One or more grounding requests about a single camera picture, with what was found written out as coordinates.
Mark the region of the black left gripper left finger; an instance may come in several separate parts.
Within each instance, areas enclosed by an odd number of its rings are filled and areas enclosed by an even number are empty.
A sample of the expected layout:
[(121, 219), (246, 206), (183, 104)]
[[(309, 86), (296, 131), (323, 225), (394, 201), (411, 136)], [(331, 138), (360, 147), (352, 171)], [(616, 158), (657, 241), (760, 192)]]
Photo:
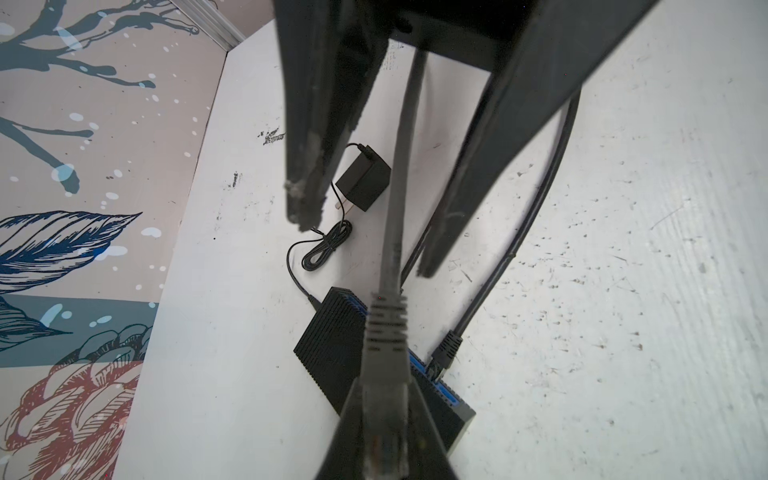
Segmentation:
[(355, 379), (316, 479), (363, 479), (364, 454), (363, 393), (359, 381)]

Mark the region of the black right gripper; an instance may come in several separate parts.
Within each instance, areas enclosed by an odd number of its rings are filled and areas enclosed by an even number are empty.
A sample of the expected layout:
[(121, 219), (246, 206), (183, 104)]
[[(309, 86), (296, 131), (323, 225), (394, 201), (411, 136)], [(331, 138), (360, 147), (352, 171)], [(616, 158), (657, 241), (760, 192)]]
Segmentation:
[(492, 72), (417, 269), (430, 278), (507, 165), (654, 7), (652, 1), (277, 1), (287, 218), (320, 225), (325, 196), (390, 37)]

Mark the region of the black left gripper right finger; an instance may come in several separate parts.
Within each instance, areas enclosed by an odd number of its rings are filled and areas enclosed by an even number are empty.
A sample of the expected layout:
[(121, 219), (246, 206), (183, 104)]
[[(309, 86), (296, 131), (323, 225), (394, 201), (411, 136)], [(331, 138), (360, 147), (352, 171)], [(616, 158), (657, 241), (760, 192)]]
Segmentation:
[(407, 479), (457, 479), (421, 389), (414, 379), (408, 389), (407, 446)]

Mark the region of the black network switch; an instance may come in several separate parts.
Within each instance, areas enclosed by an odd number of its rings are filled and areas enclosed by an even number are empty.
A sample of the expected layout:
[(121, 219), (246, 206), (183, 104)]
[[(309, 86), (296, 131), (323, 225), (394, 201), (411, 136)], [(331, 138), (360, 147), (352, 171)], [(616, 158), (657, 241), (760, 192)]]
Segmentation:
[[(340, 414), (360, 374), (367, 306), (350, 290), (332, 287), (294, 348), (294, 354)], [(427, 365), (409, 354), (411, 373), (424, 396), (448, 454), (476, 412), (443, 381), (427, 376)]]

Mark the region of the black power adapter with cable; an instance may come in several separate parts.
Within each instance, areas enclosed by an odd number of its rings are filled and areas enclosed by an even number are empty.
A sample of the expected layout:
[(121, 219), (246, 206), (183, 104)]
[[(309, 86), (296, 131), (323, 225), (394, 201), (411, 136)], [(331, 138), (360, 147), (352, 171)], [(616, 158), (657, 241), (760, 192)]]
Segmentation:
[(341, 212), (341, 219), (327, 232), (313, 228), (316, 239), (300, 240), (288, 247), (286, 252), (286, 269), (288, 274), (315, 311), (322, 302), (312, 295), (299, 281), (292, 269), (292, 250), (302, 244), (313, 244), (313, 247), (301, 258), (301, 268), (306, 272), (314, 272), (324, 266), (336, 250), (342, 246), (353, 232), (353, 224), (347, 218), (347, 212), (353, 207), (367, 212), (388, 188), (391, 179), (391, 167), (369, 145), (349, 143), (346, 149), (354, 148), (357, 157), (341, 177), (331, 183), (331, 191), (336, 199), (336, 207)]

